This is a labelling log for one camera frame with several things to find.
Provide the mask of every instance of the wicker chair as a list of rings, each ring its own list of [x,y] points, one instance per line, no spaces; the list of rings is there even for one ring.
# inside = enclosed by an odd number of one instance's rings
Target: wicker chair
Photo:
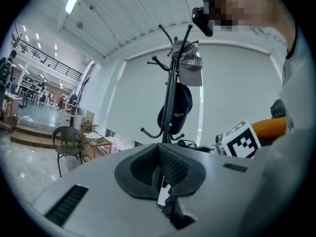
[[[60,141],[61,145],[56,145],[55,144],[55,138],[56,135],[60,133]],[[80,147],[75,146],[75,137],[76,139],[80,138]],[[60,171],[60,166],[59,166],[59,159],[61,157],[66,157],[66,156],[76,156],[78,160],[78,156],[80,157],[80,161],[82,164],[82,148],[83,148],[83,143],[84,143],[84,137],[80,131],[77,129],[70,127],[70,126],[61,126],[57,128],[53,132],[53,144],[55,147],[55,150],[57,151],[57,164],[58,164],[58,169],[59,169],[59,175],[61,177],[61,171]]]

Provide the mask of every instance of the balcony railing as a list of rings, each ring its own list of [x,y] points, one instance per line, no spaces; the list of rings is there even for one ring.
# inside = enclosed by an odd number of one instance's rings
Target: balcony railing
[[[17,50],[21,51],[22,53],[42,62],[44,65],[47,65],[51,69],[54,69],[70,78],[73,78],[77,81],[80,80],[82,73],[68,67],[67,65],[55,60],[54,58],[50,57],[49,55],[43,53],[39,49],[29,45],[25,41],[19,39],[19,37],[12,42],[13,47]]]

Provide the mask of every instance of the glossy tile floor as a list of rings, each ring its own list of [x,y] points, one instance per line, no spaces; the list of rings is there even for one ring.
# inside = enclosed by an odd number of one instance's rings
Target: glossy tile floor
[[[76,157],[62,157],[59,162],[63,176],[80,166],[80,160]],[[9,186],[31,204],[60,178],[55,150],[12,143],[9,133],[2,130],[0,166]]]
[[[31,101],[28,101],[28,106],[25,108],[19,108],[18,118],[23,116],[29,116],[29,118],[24,118],[24,121],[46,125],[50,127],[59,127],[59,121],[62,116],[62,112],[58,108],[40,104],[39,106],[31,105]]]

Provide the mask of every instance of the staircase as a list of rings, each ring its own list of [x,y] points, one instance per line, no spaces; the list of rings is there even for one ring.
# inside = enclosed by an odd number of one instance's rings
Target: staircase
[[[55,149],[52,140],[53,131],[18,124],[10,135],[10,141],[37,148]],[[56,145],[60,145],[60,136],[56,136]]]

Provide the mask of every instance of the black camera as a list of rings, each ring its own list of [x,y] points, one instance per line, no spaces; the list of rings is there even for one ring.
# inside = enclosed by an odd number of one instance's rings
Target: black camera
[[[204,12],[203,7],[192,10],[192,21],[206,36],[213,36],[213,25],[209,21],[208,14]]]

